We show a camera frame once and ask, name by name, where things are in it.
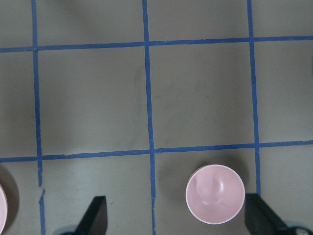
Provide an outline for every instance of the pink bowl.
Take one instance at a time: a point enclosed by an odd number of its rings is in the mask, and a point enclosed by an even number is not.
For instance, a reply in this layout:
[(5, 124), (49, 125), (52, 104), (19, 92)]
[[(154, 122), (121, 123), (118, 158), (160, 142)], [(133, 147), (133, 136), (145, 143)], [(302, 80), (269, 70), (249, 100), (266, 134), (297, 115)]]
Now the pink bowl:
[(240, 176), (224, 165), (206, 165), (190, 177), (186, 202), (190, 212), (207, 224), (222, 224), (234, 218), (245, 200)]
[(8, 214), (8, 204), (6, 201), (3, 188), (0, 185), (0, 234), (4, 229), (7, 214)]

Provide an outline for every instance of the grid square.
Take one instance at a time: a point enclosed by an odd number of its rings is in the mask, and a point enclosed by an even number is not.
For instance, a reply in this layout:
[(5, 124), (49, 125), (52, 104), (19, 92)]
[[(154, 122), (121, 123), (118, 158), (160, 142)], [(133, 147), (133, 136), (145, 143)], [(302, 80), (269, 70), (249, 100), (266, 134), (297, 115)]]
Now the grid square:
[(287, 222), (313, 229), (313, 146), (261, 149), (262, 198)]
[(95, 196), (107, 197), (107, 234), (151, 233), (149, 155), (44, 161), (43, 177), (47, 234), (78, 225)]
[(260, 142), (313, 139), (313, 42), (255, 43)]
[(143, 48), (39, 59), (43, 154), (149, 149)]
[(8, 201), (8, 219), (2, 235), (40, 234), (37, 162), (1, 163), (0, 176)]
[(252, 0), (256, 37), (313, 35), (313, 1)]
[(147, 0), (150, 40), (248, 36), (245, 0)]
[(32, 45), (31, 1), (0, 1), (0, 48)]
[(0, 54), (0, 158), (36, 156), (31, 52)]
[(156, 147), (254, 141), (248, 44), (152, 47), (150, 54)]
[(209, 164), (234, 169), (242, 178), (246, 192), (255, 192), (254, 149), (157, 154), (156, 234), (249, 235), (244, 208), (235, 218), (218, 226), (200, 222), (189, 211), (185, 201), (188, 179), (195, 170)]
[(143, 41), (141, 0), (37, 1), (40, 45)]

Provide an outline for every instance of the bowl rim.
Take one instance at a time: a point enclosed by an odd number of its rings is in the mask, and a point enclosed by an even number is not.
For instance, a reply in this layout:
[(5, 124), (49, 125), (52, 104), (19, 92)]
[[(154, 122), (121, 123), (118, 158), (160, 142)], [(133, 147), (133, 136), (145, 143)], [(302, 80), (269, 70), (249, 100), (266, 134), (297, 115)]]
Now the bowl rim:
[(1, 185), (0, 185), (0, 210), (4, 210), (3, 212), (4, 217), (3, 219), (0, 220), (0, 234), (1, 234), (5, 227), (5, 223), (8, 216), (8, 202), (3, 187)]
[[(188, 193), (188, 189), (189, 189), (189, 186), (190, 186), (190, 182), (191, 182), (192, 179), (196, 176), (196, 174), (198, 174), (200, 171), (205, 170), (205, 169), (207, 169), (207, 168), (212, 168), (212, 167), (217, 167), (217, 166), (218, 166), (218, 167), (224, 167), (224, 168), (226, 168), (226, 169), (232, 171), (233, 173), (235, 173), (236, 177), (239, 179), (240, 185), (242, 186), (243, 195), (244, 195), (244, 196), (243, 196), (243, 199), (242, 199), (242, 201), (241, 201), (241, 203), (240, 203), (240, 206), (239, 206), (238, 210), (236, 211), (236, 213), (234, 213), (230, 218), (228, 218), (228, 219), (226, 219), (226, 220), (224, 220), (224, 221), (214, 223), (214, 222), (209, 222), (209, 221), (205, 221), (205, 220), (203, 220), (203, 219), (200, 219), (198, 216), (196, 216), (196, 215), (193, 213), (193, 211), (191, 210), (191, 208), (190, 208), (190, 206), (189, 206), (187, 193)], [(223, 224), (223, 223), (226, 223), (226, 222), (228, 222), (229, 220), (233, 219), (233, 218), (240, 212), (240, 210), (242, 209), (242, 207), (243, 207), (243, 205), (244, 205), (244, 202), (245, 202), (246, 191), (245, 191), (245, 185), (244, 185), (244, 183), (243, 183), (241, 177), (238, 175), (238, 173), (237, 173), (236, 171), (234, 171), (232, 168), (227, 167), (227, 166), (225, 166), (225, 165), (210, 164), (210, 165), (204, 165), (204, 166), (198, 168), (198, 169), (190, 176), (190, 178), (189, 178), (189, 180), (188, 180), (188, 183), (187, 183), (187, 187), (186, 187), (186, 194), (185, 194), (185, 197), (186, 197), (186, 203), (187, 203), (188, 209), (189, 209), (189, 211), (192, 213), (192, 215), (193, 215), (195, 218), (197, 218), (198, 220), (200, 220), (201, 222), (206, 223), (206, 224)]]

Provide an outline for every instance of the partially visible pink bowl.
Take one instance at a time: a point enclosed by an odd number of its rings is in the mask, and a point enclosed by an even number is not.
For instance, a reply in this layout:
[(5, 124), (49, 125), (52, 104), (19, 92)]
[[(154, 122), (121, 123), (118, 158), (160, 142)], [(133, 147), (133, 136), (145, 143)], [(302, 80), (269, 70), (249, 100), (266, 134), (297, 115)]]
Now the partially visible pink bowl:
[(6, 201), (3, 188), (0, 185), (0, 234), (4, 229), (7, 214), (8, 214), (8, 204)]
[(190, 177), (186, 202), (192, 215), (207, 224), (223, 224), (234, 218), (245, 201), (240, 176), (224, 165), (206, 165)]

